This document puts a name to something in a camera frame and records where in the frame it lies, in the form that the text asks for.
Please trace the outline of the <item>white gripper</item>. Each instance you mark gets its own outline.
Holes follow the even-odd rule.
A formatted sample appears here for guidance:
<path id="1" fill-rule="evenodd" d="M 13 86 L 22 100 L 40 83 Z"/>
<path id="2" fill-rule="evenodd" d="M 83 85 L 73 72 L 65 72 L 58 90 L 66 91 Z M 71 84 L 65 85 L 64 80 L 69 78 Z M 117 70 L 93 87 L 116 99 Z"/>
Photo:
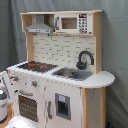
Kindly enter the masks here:
<path id="1" fill-rule="evenodd" d="M 13 86 L 10 83 L 9 76 L 6 71 L 0 72 L 0 89 L 7 94 L 9 102 L 14 102 L 16 100 Z"/>

